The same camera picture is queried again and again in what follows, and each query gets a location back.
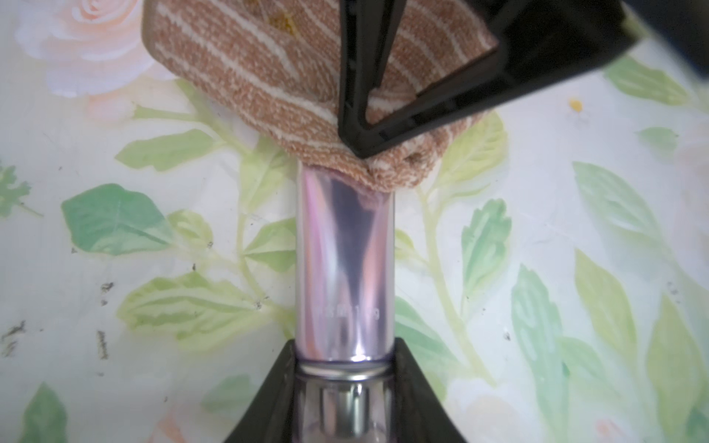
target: pink rose print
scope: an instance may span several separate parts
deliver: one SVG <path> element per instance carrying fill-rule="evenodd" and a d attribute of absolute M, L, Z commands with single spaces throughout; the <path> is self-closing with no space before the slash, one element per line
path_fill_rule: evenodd
<path fill-rule="evenodd" d="M 640 443 L 640 438 L 630 428 L 610 418 L 597 420 L 595 428 L 598 443 Z"/>
<path fill-rule="evenodd" d="M 157 422 L 147 443 L 187 443 L 172 411 Z"/>
<path fill-rule="evenodd" d="M 453 380 L 445 407 L 463 435 L 477 442 L 541 443 L 540 418 L 509 385 L 492 388 L 484 381 Z"/>
<path fill-rule="evenodd" d="M 47 62 L 50 91 L 91 96 L 95 118 L 130 115 L 125 97 L 110 93 L 141 75 L 175 78 L 143 46 L 143 0 L 22 0 L 19 13 L 15 39 L 28 55 Z"/>
<path fill-rule="evenodd" d="M 682 199 L 669 241 L 687 274 L 709 288 L 709 120 L 683 135 L 674 163 Z"/>

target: metallic cylinder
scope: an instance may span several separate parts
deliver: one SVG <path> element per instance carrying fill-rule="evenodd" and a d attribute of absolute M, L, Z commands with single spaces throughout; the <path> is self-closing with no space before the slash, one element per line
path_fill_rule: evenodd
<path fill-rule="evenodd" d="M 393 375 L 332 381 L 299 374 L 293 443 L 394 443 Z"/>
<path fill-rule="evenodd" d="M 393 194 L 298 167 L 300 360 L 387 360 L 393 350 Z"/>

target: leaf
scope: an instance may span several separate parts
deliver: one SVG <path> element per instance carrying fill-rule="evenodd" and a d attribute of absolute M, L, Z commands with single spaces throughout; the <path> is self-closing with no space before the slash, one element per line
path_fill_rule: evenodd
<path fill-rule="evenodd" d="M 692 90 L 697 96 L 697 108 L 705 113 L 709 113 L 709 85 L 705 85 L 697 79 L 692 80 Z"/>
<path fill-rule="evenodd" d="M 175 334 L 185 349 L 206 350 L 267 321 L 230 282 L 198 272 L 158 277 L 130 292 L 117 312 L 130 329 Z"/>
<path fill-rule="evenodd" d="M 453 200 L 455 200 L 456 198 L 467 198 L 467 197 L 476 196 L 476 195 L 478 195 L 479 193 L 481 193 L 482 191 L 485 191 L 489 186 L 490 186 L 490 185 L 487 184 L 487 185 L 485 185 L 485 186 L 483 186 L 483 187 L 481 187 L 481 188 L 472 189 L 472 190 L 470 190 L 470 191 L 453 192 L 453 193 L 451 193 L 449 196 L 446 196 L 445 199 L 446 199 L 447 201 L 453 201 Z"/>
<path fill-rule="evenodd" d="M 472 180 L 500 164 L 507 155 L 507 132 L 496 112 L 490 112 L 459 135 L 448 147 L 435 186 Z"/>
<path fill-rule="evenodd" d="M 62 203 L 72 242 L 86 252 L 110 255 L 160 251 L 172 230 L 155 204 L 140 192 L 103 184 Z"/>
<path fill-rule="evenodd" d="M 650 31 L 648 31 L 645 24 L 634 13 L 625 10 L 625 20 L 623 21 L 623 29 L 631 33 L 637 39 L 648 38 L 650 36 Z"/>
<path fill-rule="evenodd" d="M 175 232 L 193 246 L 207 247 L 214 241 L 209 223 L 196 212 L 188 209 L 175 211 L 167 216 L 167 221 Z"/>
<path fill-rule="evenodd" d="M 265 225 L 244 249 L 244 257 L 263 263 L 276 272 L 288 271 L 296 263 L 296 219 Z"/>
<path fill-rule="evenodd" d="M 633 366 L 637 358 L 635 322 L 618 279 L 578 249 L 574 279 L 596 334 Z"/>
<path fill-rule="evenodd" d="M 423 260 L 416 251 L 411 237 L 401 229 L 394 230 L 394 258 L 410 262 Z"/>
<path fill-rule="evenodd" d="M 256 396 L 256 391 L 257 387 L 251 384 L 248 375 L 227 377 L 204 396 L 202 408 L 237 421 Z"/>
<path fill-rule="evenodd" d="M 637 137 L 643 145 L 662 155 L 670 155 L 677 148 L 678 135 L 670 128 L 646 128 Z"/>
<path fill-rule="evenodd" d="M 10 185 L 14 184 L 16 180 L 15 167 L 9 166 L 3 169 L 0 164 L 0 217 L 10 216 L 14 205 L 22 206 L 20 197 L 30 194 L 30 185 L 26 181 L 11 188 Z"/>
<path fill-rule="evenodd" d="M 463 227 L 463 292 L 469 300 L 481 294 L 507 257 L 512 220 L 506 216 L 506 209 L 504 200 L 489 200 L 473 212 L 470 225 Z"/>
<path fill-rule="evenodd" d="M 557 306 L 534 271 L 520 267 L 512 288 L 512 324 L 520 348 L 532 369 L 537 403 L 557 443 L 567 440 L 569 425 L 569 372 L 557 340 L 562 322 Z"/>
<path fill-rule="evenodd" d="M 436 374 L 437 379 L 428 380 L 440 393 L 441 386 L 446 386 L 448 378 L 454 376 L 462 365 L 438 332 L 426 324 L 408 301 L 396 297 L 394 312 L 394 333 L 406 341 L 427 376 Z"/>
<path fill-rule="evenodd" d="M 251 153 L 241 162 L 241 210 L 254 212 L 289 175 L 290 159 L 280 146 L 261 136 Z"/>
<path fill-rule="evenodd" d="M 625 180 L 590 163 L 574 162 L 576 184 L 603 221 L 621 230 L 662 242 L 660 227 L 642 197 Z"/>
<path fill-rule="evenodd" d="M 197 112 L 197 119 L 207 125 L 212 125 L 215 120 L 214 113 L 209 108 L 209 103 L 205 100 L 204 95 L 198 91 L 192 83 L 185 79 L 177 79 L 175 80 L 175 84 L 194 107 L 194 110 Z"/>
<path fill-rule="evenodd" d="M 660 69 L 651 69 L 624 56 L 605 70 L 605 77 L 624 94 L 670 106 L 689 102 L 687 91 Z"/>
<path fill-rule="evenodd" d="M 67 443 L 67 411 L 57 394 L 42 383 L 22 416 L 18 443 Z"/>
<path fill-rule="evenodd" d="M 646 368 L 657 392 L 660 424 L 669 441 L 678 441 L 707 387 L 707 378 L 697 344 L 677 307 L 664 294 L 650 337 Z"/>
<path fill-rule="evenodd" d="M 605 368 L 596 351 L 588 344 L 571 337 L 557 339 L 562 360 L 572 377 L 584 381 L 592 387 L 601 387 L 614 391 L 608 382 Z"/>
<path fill-rule="evenodd" d="M 435 372 L 426 371 L 423 373 L 423 376 L 426 378 L 429 386 L 431 386 L 436 398 L 441 402 L 445 400 L 445 397 L 448 394 L 448 386 L 446 382 Z"/>
<path fill-rule="evenodd" d="M 130 142 L 116 155 L 116 160 L 133 169 L 153 166 L 156 171 L 167 171 L 207 155 L 214 147 L 214 139 L 209 134 L 191 129 L 181 134 Z"/>
<path fill-rule="evenodd" d="M 689 414 L 686 436 L 687 443 L 709 442 L 709 419 L 697 408 Z"/>

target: towel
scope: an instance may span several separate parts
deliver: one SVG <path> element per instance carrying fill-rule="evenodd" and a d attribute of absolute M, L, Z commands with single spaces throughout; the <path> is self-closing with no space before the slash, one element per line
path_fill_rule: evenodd
<path fill-rule="evenodd" d="M 176 75 L 236 112 L 306 164 L 336 169 L 376 191 L 418 185 L 479 116 L 436 128 L 367 159 L 337 136 L 338 0 L 146 0 L 143 40 Z M 408 0 L 374 123 L 496 46 L 462 0 Z"/>

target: floral patterned surface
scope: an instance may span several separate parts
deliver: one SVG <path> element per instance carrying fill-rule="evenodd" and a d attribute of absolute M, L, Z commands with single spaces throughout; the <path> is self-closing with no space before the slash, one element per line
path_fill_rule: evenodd
<path fill-rule="evenodd" d="M 0 11 L 0 442 L 221 442 L 293 333 L 294 162 L 139 0 Z M 397 334 L 471 441 L 709 441 L 708 128 L 645 40 L 397 193 Z"/>

